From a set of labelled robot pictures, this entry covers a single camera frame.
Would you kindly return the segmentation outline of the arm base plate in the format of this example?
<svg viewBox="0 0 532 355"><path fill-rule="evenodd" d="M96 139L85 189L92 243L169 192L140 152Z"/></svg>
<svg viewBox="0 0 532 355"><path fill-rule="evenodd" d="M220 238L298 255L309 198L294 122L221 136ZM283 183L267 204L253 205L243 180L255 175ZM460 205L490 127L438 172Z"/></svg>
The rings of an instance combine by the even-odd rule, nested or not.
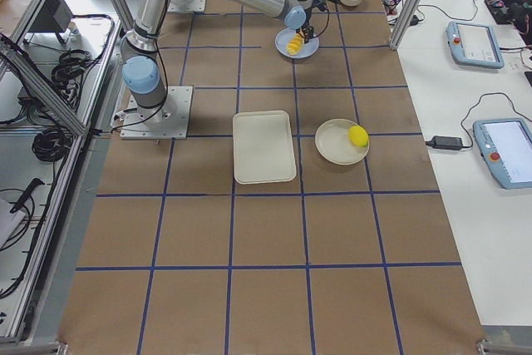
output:
<svg viewBox="0 0 532 355"><path fill-rule="evenodd" d="M189 126L190 107L192 103L192 86L170 86L168 96L162 109L145 121L155 110L148 112L138 107L135 98L130 96L128 107L135 111L127 113L121 128L123 140L167 140L185 139Z"/></svg>
<svg viewBox="0 0 532 355"><path fill-rule="evenodd" d="M202 13L205 10L206 0L170 0L167 12L169 13Z"/></svg>

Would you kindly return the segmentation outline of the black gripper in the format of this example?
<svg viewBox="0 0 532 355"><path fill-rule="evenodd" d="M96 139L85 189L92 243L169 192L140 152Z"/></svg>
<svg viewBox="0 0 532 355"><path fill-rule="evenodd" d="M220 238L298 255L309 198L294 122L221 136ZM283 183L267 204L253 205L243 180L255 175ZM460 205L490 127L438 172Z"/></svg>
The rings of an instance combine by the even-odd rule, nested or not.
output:
<svg viewBox="0 0 532 355"><path fill-rule="evenodd" d="M309 43L314 38L314 27L311 23L311 17L313 14L314 6L311 4L309 7L304 9L305 11L305 21L301 27L297 29L297 32L305 33L305 42Z"/></svg>

